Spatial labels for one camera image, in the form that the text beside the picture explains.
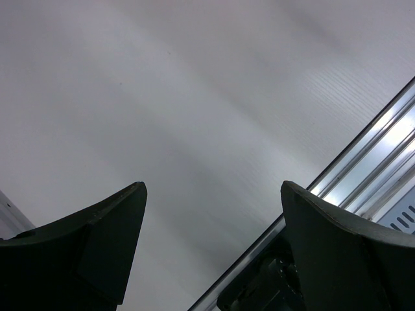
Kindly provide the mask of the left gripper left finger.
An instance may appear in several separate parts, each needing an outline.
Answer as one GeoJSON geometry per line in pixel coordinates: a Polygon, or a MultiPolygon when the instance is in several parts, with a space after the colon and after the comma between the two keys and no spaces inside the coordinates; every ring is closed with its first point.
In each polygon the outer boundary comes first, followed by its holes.
{"type": "Polygon", "coordinates": [[[2,240],[1,309],[115,310],[125,298],[146,202],[146,185],[135,182],[2,240]]]}

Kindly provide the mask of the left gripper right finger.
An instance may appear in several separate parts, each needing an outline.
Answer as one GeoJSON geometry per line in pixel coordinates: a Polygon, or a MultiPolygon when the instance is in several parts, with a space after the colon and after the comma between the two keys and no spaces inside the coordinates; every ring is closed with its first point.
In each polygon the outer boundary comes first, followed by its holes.
{"type": "Polygon", "coordinates": [[[281,186],[287,236],[307,310],[413,310],[414,236],[281,186]]]}

